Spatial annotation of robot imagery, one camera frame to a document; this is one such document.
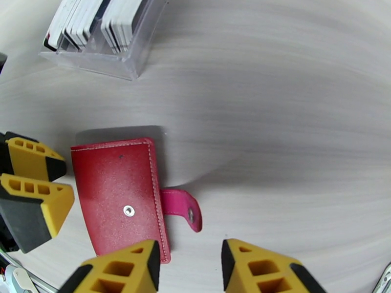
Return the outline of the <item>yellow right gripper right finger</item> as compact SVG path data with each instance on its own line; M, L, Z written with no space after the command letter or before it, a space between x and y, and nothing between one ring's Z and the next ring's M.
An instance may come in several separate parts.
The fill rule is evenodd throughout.
M325 289L296 258L225 239L221 263L226 293L324 293Z

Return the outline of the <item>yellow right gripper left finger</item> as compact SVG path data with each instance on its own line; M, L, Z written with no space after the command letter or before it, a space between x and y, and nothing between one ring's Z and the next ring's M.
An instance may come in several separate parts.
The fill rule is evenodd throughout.
M145 240L84 261L58 292L156 293L159 273L159 243Z

